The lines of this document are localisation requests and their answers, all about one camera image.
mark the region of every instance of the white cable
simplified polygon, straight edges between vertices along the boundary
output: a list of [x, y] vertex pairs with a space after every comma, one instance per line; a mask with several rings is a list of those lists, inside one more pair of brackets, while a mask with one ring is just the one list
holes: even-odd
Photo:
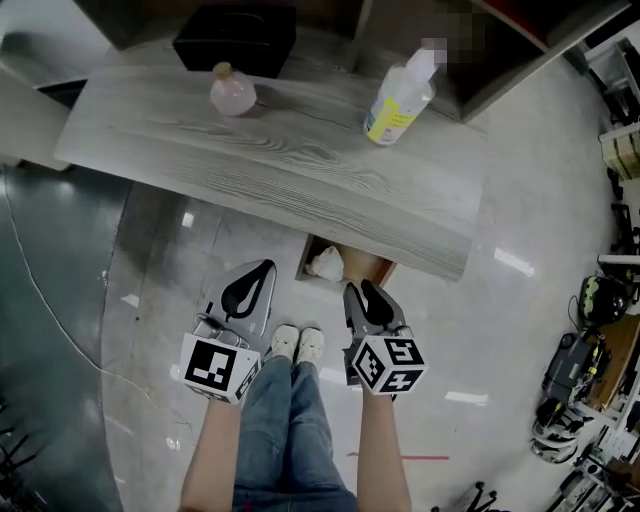
[[91, 360], [91, 358], [87, 354], [84, 353], [84, 351], [76, 344], [76, 342], [73, 341], [73, 338], [71, 337], [71, 335], [62, 326], [62, 324], [60, 323], [60, 320], [58, 320], [58, 317], [53, 312], [53, 309], [51, 309], [51, 306], [49, 306], [49, 303], [47, 302], [47, 299], [45, 299], [44, 295], [42, 294], [42, 291], [40, 290], [40, 287], [38, 286], [38, 283], [36, 283], [36, 280], [35, 280], [35, 278], [33, 276], [33, 272], [31, 271], [31, 266], [29, 265], [29, 262], [27, 261], [27, 257], [25, 255], [24, 248], [22, 247], [22, 242], [20, 241], [20, 236], [18, 235], [18, 229], [16, 227], [16, 223], [15, 223], [15, 220], [13, 218], [13, 210], [11, 209], [11, 202], [9, 201], [9, 188], [7, 186], [7, 173], [6, 173], [6, 170], [5, 170], [4, 166], [2, 167], [2, 177], [3, 177], [3, 180], [4, 180], [4, 197], [5, 197], [5, 200], [7, 202], [7, 208], [9, 209], [9, 220], [11, 221], [11, 227], [13, 228], [13, 234], [16, 237], [16, 242], [18, 242], [18, 248], [20, 249], [20, 254], [22, 256], [22, 260], [24, 261], [25, 267], [27, 268], [27, 273], [29, 274], [29, 279], [31, 280], [31, 283], [33, 284], [34, 288], [38, 292], [38, 295], [40, 296], [40, 299], [42, 300], [42, 302], [44, 303], [45, 307], [47, 308], [47, 310], [51, 314], [51, 317], [53, 318], [54, 322], [56, 323], [56, 325], [58, 326], [60, 331], [62, 331], [62, 333], [67, 338], [67, 340], [69, 340], [69, 343], [76, 350], [76, 352], [78, 352], [78, 354], [80, 354], [93, 368], [95, 368], [101, 374], [103, 374], [103, 375], [111, 375], [113, 377], [116, 377], [118, 379], [123, 380], [127, 384], [132, 385], [134, 388], [136, 388], [138, 391], [140, 391], [145, 397], [147, 397], [147, 400], [149, 400], [149, 403], [153, 407], [155, 407], [158, 411], [172, 414], [174, 416], [177, 416], [181, 420], [183, 420], [183, 421], [173, 421], [173, 423], [175, 423], [176, 425], [185, 425], [189, 429], [189, 436], [191, 437], [191, 442], [193, 442], [195, 444], [194, 437], [193, 437], [193, 427], [191, 426], [191, 423], [186, 421], [177, 412], [175, 412], [175, 411], [173, 411], [171, 409], [156, 405], [154, 403], [153, 399], [151, 398], [151, 396], [149, 395], [149, 393], [147, 393], [144, 389], [142, 389], [138, 384], [136, 384], [132, 380], [129, 380], [126, 377], [123, 377], [122, 375], [120, 375], [118, 373], [110, 372], [109, 370], [104, 370], [103, 368], [100, 368], [96, 363], [94, 363]]

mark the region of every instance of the gray wood grain tabletop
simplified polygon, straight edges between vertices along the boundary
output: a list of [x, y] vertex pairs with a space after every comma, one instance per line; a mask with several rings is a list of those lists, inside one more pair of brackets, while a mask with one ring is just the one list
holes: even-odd
[[91, 74], [56, 157], [264, 217], [448, 280], [464, 271], [486, 137], [424, 111], [390, 147], [362, 132], [381, 77], [335, 66], [341, 39], [298, 38], [258, 102], [225, 118], [210, 73], [188, 72], [154, 36], [110, 50]]

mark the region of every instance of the black box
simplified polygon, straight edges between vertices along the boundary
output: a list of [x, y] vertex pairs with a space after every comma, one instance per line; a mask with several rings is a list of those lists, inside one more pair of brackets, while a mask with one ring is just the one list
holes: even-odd
[[205, 5], [173, 47], [189, 71], [226, 61], [248, 75], [276, 78], [295, 40], [294, 7]]

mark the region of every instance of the red line on floor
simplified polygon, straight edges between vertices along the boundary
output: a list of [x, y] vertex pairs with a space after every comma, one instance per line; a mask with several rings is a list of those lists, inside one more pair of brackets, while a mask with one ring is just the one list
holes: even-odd
[[[347, 453], [347, 457], [357, 457], [358, 452]], [[401, 455], [402, 460], [449, 460], [448, 455]]]

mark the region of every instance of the cork stopper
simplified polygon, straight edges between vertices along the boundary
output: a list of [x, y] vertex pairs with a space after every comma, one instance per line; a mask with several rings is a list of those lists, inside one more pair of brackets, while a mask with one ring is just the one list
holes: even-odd
[[216, 80], [227, 80], [231, 78], [232, 73], [233, 69], [231, 68], [231, 64], [228, 62], [218, 62], [213, 67], [213, 78]]

